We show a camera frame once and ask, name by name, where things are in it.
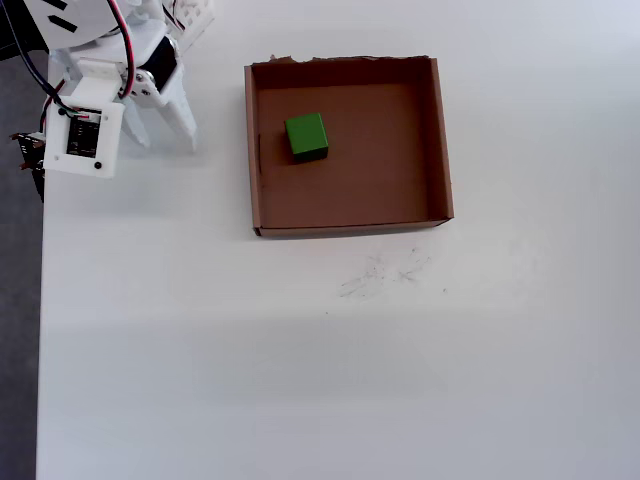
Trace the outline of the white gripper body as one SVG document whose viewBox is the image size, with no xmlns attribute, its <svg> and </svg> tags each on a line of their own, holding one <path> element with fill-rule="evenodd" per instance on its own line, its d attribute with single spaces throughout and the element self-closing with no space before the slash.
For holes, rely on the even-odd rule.
<svg viewBox="0 0 640 480">
<path fill-rule="evenodd" d="M 142 22 L 82 45 L 54 50 L 49 78 L 66 90 L 134 90 L 136 71 L 149 71 L 161 89 L 180 67 L 178 41 L 164 22 Z"/>
</svg>

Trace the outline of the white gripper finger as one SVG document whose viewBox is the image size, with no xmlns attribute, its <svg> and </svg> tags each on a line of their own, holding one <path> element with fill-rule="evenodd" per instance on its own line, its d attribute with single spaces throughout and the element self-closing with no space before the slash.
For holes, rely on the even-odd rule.
<svg viewBox="0 0 640 480">
<path fill-rule="evenodd" d="M 136 144 L 148 149 L 151 146 L 150 137 L 136 103 L 131 98 L 124 98 L 122 104 L 125 107 L 122 120 L 124 133 Z"/>
<path fill-rule="evenodd" d="M 136 71 L 134 101 L 142 109 L 156 110 L 188 151 L 197 147 L 197 124 L 183 86 L 184 68 L 176 67 L 161 89 L 153 75 Z"/>
</svg>

